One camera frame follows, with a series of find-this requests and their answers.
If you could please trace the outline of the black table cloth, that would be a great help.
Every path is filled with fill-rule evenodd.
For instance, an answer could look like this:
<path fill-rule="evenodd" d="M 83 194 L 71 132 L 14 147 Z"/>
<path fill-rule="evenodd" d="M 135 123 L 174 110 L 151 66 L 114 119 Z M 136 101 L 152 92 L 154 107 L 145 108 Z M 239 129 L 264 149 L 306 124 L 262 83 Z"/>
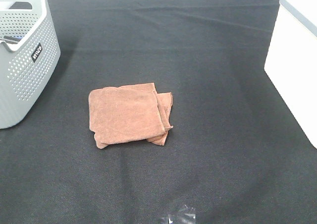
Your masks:
<path fill-rule="evenodd" d="M 279 0 L 48 0 L 61 56 L 0 132 L 3 224 L 314 224 L 317 151 L 264 72 Z M 173 94 L 164 146 L 96 147 L 91 90 Z"/>

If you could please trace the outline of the clear tape piece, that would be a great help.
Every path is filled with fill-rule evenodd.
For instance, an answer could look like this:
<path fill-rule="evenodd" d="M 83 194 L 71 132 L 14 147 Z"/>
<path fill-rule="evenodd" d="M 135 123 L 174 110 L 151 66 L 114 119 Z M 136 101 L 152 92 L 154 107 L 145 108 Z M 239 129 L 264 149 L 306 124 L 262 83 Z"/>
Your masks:
<path fill-rule="evenodd" d="M 196 209 L 184 205 L 179 210 L 159 219 L 159 224 L 196 224 Z"/>

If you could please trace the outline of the grey perforated plastic basket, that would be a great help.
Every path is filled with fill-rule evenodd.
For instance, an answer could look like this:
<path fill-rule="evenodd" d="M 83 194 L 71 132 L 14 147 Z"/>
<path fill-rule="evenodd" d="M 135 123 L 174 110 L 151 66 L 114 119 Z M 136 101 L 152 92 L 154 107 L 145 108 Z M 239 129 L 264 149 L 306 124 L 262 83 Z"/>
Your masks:
<path fill-rule="evenodd" d="M 27 115 L 60 58 L 48 0 L 27 2 L 31 9 L 0 11 L 0 127 L 15 126 Z"/>

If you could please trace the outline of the white storage box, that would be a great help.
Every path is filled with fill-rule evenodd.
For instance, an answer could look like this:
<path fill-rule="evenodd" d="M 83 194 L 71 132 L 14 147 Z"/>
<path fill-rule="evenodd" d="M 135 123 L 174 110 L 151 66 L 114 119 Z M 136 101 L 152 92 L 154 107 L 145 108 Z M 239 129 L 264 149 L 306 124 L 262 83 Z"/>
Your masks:
<path fill-rule="evenodd" d="M 264 70 L 317 145 L 317 0 L 279 0 Z"/>

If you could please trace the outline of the brown towel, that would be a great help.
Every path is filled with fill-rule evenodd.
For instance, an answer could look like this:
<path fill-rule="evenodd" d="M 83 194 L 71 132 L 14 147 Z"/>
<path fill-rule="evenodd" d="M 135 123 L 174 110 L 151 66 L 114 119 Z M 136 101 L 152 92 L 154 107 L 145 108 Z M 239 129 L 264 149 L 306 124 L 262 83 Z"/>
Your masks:
<path fill-rule="evenodd" d="M 158 93 L 154 83 L 105 87 L 89 93 L 89 129 L 96 146 L 147 140 L 163 146 L 173 95 Z"/>

